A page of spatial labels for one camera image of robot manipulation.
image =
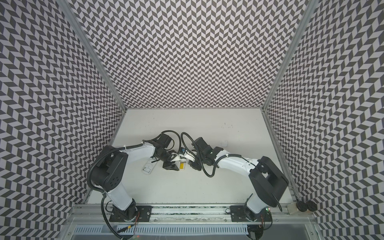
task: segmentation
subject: geometric patterned wallpaper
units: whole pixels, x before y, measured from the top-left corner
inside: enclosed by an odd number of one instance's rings
[[[53,0],[2,1],[0,33],[0,239],[53,239],[122,110]]]
[[[321,0],[267,112],[326,239],[384,239],[384,4]]]
[[[129,108],[261,107],[308,0],[68,0]]]

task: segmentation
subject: patterned wall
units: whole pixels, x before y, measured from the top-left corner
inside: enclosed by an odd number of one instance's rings
[[[268,108],[326,239],[384,239],[383,9],[320,1]]]
[[[0,31],[0,239],[53,238],[122,111],[53,0],[2,1]]]
[[[262,106],[308,0],[68,0],[129,108]]]

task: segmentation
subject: robotic arm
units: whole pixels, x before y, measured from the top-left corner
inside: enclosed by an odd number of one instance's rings
[[[176,155],[172,157],[172,151],[166,150],[171,140],[168,135],[162,133],[158,139],[144,141],[140,146],[119,150],[106,156],[90,172],[91,180],[105,191],[113,205],[127,221],[134,219],[136,203],[121,182],[125,168],[134,161],[149,157],[156,157],[164,161],[163,167],[173,164],[172,160]],[[261,159],[243,158],[241,155],[231,154],[220,147],[212,149],[201,137],[196,139],[192,145],[196,149],[197,155],[187,148],[180,148],[177,154],[180,158],[189,159],[192,168],[201,170],[203,164],[214,165],[214,171],[209,177],[214,175],[216,167],[226,168],[249,177],[256,194],[252,194],[247,199],[243,209],[250,221],[257,219],[265,207],[278,205],[278,201],[288,186],[288,180],[271,159],[267,157]],[[104,147],[100,156],[113,149],[112,146]]]

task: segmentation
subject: black mounting plate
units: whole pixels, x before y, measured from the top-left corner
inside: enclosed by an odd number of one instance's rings
[[[136,208],[140,214],[137,222],[149,222],[149,218],[151,217],[152,213],[152,206],[136,206]],[[111,216],[109,217],[110,222],[124,222],[125,220],[130,220],[122,218],[122,216],[119,215],[119,213],[115,212],[114,209],[115,208],[112,209]]]
[[[232,205],[229,207],[231,210],[231,220],[232,222],[251,222],[245,216],[244,209],[242,205]],[[259,214],[257,214],[255,222],[262,221],[262,215],[265,222],[271,222],[271,216],[266,213],[266,209],[263,209]]]

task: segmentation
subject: black and white chevron pattern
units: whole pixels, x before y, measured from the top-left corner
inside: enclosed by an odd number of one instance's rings
[[[122,115],[53,0],[0,2],[0,239],[53,239]]]
[[[383,9],[321,0],[268,108],[326,239],[384,239]]]
[[[129,108],[262,106],[308,0],[69,0]]]

